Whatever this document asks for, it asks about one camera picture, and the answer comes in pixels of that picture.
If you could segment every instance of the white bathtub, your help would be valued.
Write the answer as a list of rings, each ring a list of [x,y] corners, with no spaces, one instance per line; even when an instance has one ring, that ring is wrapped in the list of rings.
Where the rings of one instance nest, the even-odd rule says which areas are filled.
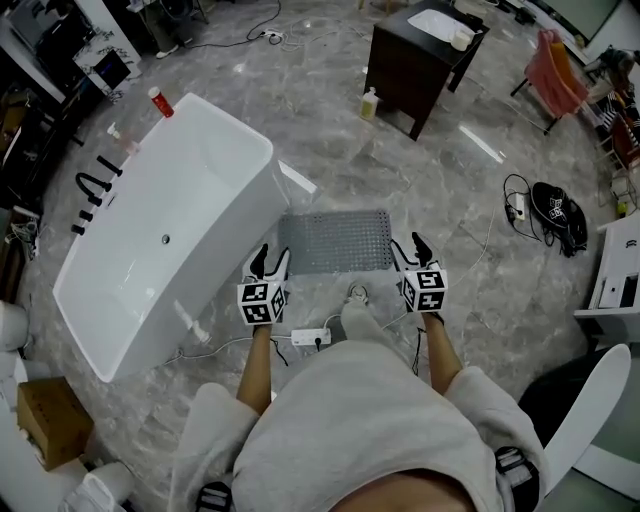
[[[53,289],[105,382],[169,359],[288,206],[271,142],[193,94],[122,169]]]

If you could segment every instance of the white sink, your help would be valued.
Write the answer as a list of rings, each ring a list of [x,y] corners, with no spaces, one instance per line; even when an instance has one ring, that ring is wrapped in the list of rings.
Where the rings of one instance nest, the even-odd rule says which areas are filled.
[[[105,382],[169,359],[288,206],[271,142],[194,94],[140,144],[53,289]]]
[[[447,43],[451,42],[453,36],[459,30],[467,33],[471,38],[473,38],[475,34],[475,32],[464,23],[460,23],[458,20],[454,20],[452,17],[433,9],[419,12],[411,16],[407,21],[417,29]]]

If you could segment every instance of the white bottle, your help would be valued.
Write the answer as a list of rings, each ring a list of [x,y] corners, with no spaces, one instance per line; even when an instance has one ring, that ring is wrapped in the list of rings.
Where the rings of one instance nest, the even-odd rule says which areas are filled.
[[[111,126],[107,128],[107,133],[114,139],[116,139],[118,141],[118,144],[120,144],[122,148],[131,156],[140,151],[140,145],[132,140],[131,137],[127,137],[126,135],[123,135],[118,130],[116,130],[115,123],[112,123]]]
[[[378,97],[376,96],[375,87],[371,87],[369,92],[362,97],[360,105],[360,117],[367,121],[373,120],[376,116],[376,108],[378,108]]]

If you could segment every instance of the rubber mat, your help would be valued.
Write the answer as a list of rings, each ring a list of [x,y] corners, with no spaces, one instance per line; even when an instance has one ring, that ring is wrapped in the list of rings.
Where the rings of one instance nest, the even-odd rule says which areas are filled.
[[[284,215],[280,247],[291,249],[289,274],[388,269],[391,226],[384,210]]]

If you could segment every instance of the marble floor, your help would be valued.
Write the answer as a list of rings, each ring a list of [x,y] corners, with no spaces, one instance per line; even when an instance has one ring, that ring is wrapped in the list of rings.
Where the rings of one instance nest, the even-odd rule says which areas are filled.
[[[220,2],[209,13],[210,25],[194,23],[196,43],[240,41],[275,9],[267,0]],[[451,289],[443,315],[455,348],[465,363],[479,365],[515,397],[540,373],[586,350],[572,312],[589,292],[597,263],[595,227],[612,220],[614,212],[598,206],[598,150],[583,120],[567,116],[544,137],[523,117],[543,126],[548,122],[536,99],[526,91],[509,98],[534,53],[536,29],[491,10],[485,22],[491,31],[466,77],[455,94],[443,91],[413,142],[403,133],[410,128],[408,118],[381,112],[366,122],[357,114],[373,24],[382,16],[370,5],[358,11],[355,0],[284,0],[282,13],[269,27],[290,31],[294,24],[290,41],[332,33],[300,47],[260,40],[233,48],[181,49],[162,61],[149,58],[140,83],[118,104],[101,105],[80,128],[85,146],[69,146],[52,179],[40,255],[27,266],[20,290],[35,337],[29,356],[47,361],[69,380],[95,420],[92,453],[123,460],[131,468],[138,479],[132,501],[139,510],[164,508],[171,454],[198,387],[217,381],[234,390],[248,349],[246,341],[238,342],[216,357],[179,360],[104,384],[55,305],[52,287],[72,242],[69,228],[85,205],[74,175],[84,171],[106,178],[95,162],[98,154],[124,160],[106,128],[115,121],[141,138],[159,119],[146,96],[151,86],[159,86],[174,102],[186,92],[198,94],[266,135],[281,160],[320,188],[310,209],[381,207],[389,211],[393,235],[401,243],[409,242],[411,231],[429,237],[451,282],[462,278]],[[493,148],[499,161],[469,133]],[[513,172],[530,183],[559,185],[581,205],[592,236],[586,252],[567,259],[557,245],[549,248],[512,231],[501,194],[503,180]],[[494,210],[486,253],[469,270],[483,253]],[[290,305],[275,332],[322,326],[339,311],[356,277],[368,285],[381,323],[402,314],[392,272],[298,276],[290,280]],[[249,333],[236,310],[237,279],[237,274],[229,279],[199,318],[212,339],[202,345],[189,336],[185,353],[205,354]],[[390,328],[407,361],[416,348],[415,326],[408,316]],[[286,341],[280,346],[291,364],[312,353]],[[428,379],[424,355],[420,376]],[[274,357],[276,391],[285,379],[286,368]]]

